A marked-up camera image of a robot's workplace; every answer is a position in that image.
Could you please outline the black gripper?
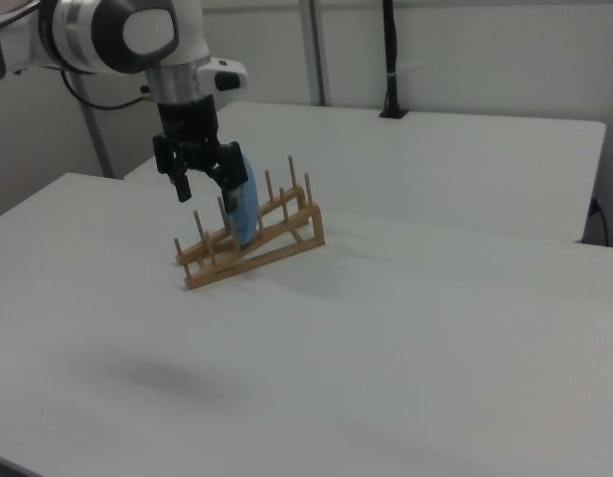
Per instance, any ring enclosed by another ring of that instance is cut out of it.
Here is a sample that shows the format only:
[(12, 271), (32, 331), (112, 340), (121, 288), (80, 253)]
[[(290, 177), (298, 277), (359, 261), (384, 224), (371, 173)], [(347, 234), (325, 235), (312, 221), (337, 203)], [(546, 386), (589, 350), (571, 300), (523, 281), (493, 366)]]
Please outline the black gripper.
[[(187, 171), (198, 170), (201, 165), (199, 144), (219, 144), (215, 99), (210, 94), (189, 103), (158, 103), (157, 107), (164, 132), (153, 137), (157, 169), (169, 177), (178, 200), (184, 203), (192, 197)], [(233, 219), (239, 230), (245, 230), (248, 226), (248, 170), (239, 144), (218, 145), (214, 159), (209, 176), (221, 188), (228, 220)]]

